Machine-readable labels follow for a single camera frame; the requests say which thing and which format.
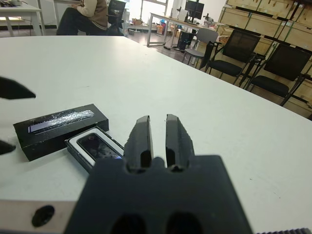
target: seated person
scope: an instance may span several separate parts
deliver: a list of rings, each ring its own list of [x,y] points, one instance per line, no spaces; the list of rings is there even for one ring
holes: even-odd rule
[[[68,7],[59,23],[57,35],[77,35],[78,30],[94,35],[107,29],[106,0],[82,0]]]

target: white chair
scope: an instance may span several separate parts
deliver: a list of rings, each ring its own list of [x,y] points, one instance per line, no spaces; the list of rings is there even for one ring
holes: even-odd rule
[[[216,41],[216,39],[218,38],[218,35],[219,34],[216,31],[210,30],[208,28],[200,28],[196,34],[196,37],[197,37],[197,40],[208,44],[209,42],[214,43]],[[192,57],[197,59],[197,63],[196,63],[195,67],[197,67],[199,59],[203,59],[205,57],[205,55],[202,52],[199,52],[195,49],[185,49],[182,62],[184,62],[186,55],[190,56],[187,65],[189,65]]]

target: table surface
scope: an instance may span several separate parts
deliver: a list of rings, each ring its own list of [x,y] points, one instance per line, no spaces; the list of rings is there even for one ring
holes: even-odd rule
[[[186,26],[186,27],[190,27],[190,28],[194,28],[194,29],[208,28],[208,27],[203,26],[203,25],[187,23],[187,22],[184,22],[184,21],[181,21],[181,20],[178,20],[178,19],[171,18],[171,17],[169,17],[169,16],[162,16],[162,15],[158,15],[158,14],[154,14],[154,13],[151,13],[151,15],[153,15],[153,16],[156,17],[156,18],[159,17],[159,18],[161,18],[162,20],[169,20],[171,23],[176,23],[176,24],[179,24],[179,25],[184,25],[184,26]]]
[[[15,6],[15,7],[0,7],[0,12],[10,12],[10,11],[16,11],[16,12],[39,12],[41,9],[31,6],[29,4],[26,4],[22,2],[22,6]]]
[[[0,100],[2,140],[17,144],[14,123],[94,103],[121,144],[150,115],[154,154],[164,158],[174,114],[197,155],[222,156],[254,232],[312,228],[311,121],[124,37],[0,42],[0,76],[37,94]],[[78,199],[88,174],[66,149],[27,162],[17,148],[0,156],[0,199]]]

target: smartphone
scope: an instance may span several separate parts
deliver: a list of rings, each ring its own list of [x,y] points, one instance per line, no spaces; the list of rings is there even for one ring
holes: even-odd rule
[[[99,158],[121,159],[121,155],[96,133],[90,133],[77,140],[77,144],[96,161]]]

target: computer monitor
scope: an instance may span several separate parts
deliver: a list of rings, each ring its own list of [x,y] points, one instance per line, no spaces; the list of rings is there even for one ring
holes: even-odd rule
[[[192,21],[194,18],[201,19],[204,4],[196,2],[196,1],[186,1],[185,3],[185,10],[190,11],[190,16],[192,17]]]

